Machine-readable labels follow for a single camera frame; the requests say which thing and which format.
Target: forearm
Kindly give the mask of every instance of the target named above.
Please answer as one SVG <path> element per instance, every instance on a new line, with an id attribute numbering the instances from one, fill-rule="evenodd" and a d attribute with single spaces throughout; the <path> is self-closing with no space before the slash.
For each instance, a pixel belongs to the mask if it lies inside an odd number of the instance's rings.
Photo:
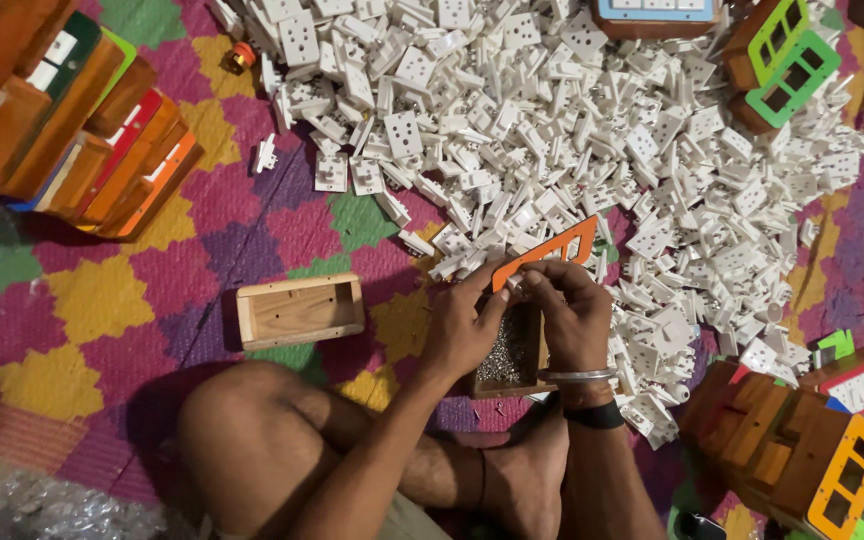
<path id="1" fill-rule="evenodd" d="M 568 396 L 564 401 L 569 407 Z M 601 394 L 586 399 L 586 405 L 593 407 L 607 402 Z M 626 427 L 592 429 L 569 422 L 568 437 L 562 537 L 665 539 L 666 530 L 645 491 Z"/>
<path id="2" fill-rule="evenodd" d="M 403 386 L 368 436 L 348 453 L 306 504 L 291 537 L 375 538 L 406 461 L 451 384 L 419 373 Z"/>

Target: open wooden box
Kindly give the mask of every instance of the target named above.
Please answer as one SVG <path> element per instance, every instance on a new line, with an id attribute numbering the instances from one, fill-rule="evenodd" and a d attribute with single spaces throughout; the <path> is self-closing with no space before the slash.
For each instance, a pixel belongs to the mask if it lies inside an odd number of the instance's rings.
<path id="1" fill-rule="evenodd" d="M 473 371 L 466 378 L 469 388 L 468 394 L 472 399 L 516 398 L 540 392 L 552 392 L 557 389 L 555 384 L 548 384 L 536 378 L 537 372 L 546 369 L 549 365 L 549 350 L 546 346 L 546 317 L 543 316 L 537 305 L 530 303 L 528 306 L 530 308 L 529 335 L 525 345 L 525 380 L 521 382 L 481 380 L 478 378 L 477 372 Z"/>
<path id="2" fill-rule="evenodd" d="M 235 303 L 246 351 L 342 338 L 366 327 L 362 287 L 352 273 L 242 287 Z"/>

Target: silver bangle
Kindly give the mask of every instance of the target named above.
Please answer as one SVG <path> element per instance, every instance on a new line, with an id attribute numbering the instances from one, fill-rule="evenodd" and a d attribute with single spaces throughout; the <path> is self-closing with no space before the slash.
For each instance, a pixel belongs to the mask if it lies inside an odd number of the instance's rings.
<path id="1" fill-rule="evenodd" d="M 568 385 L 570 383 L 593 383 L 595 381 L 608 381 L 616 376 L 616 368 L 600 369 L 596 371 L 566 371 L 556 372 L 540 369 L 535 376 L 540 381 L 554 383 L 556 385 Z"/>

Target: bare foot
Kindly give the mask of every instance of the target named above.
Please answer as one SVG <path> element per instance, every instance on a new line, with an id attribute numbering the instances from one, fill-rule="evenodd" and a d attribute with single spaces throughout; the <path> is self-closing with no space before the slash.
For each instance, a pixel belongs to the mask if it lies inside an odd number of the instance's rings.
<path id="1" fill-rule="evenodd" d="M 483 510 L 518 537 L 556 538 L 568 454 L 569 430 L 560 410 L 550 412 L 520 444 L 486 450 Z"/>

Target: plastic sheet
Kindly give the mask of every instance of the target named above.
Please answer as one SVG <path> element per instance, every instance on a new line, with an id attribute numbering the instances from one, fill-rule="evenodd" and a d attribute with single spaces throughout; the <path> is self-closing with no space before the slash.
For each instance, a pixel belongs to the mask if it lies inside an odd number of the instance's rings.
<path id="1" fill-rule="evenodd" d="M 141 540 L 165 530 L 159 508 L 0 466 L 0 539 Z"/>

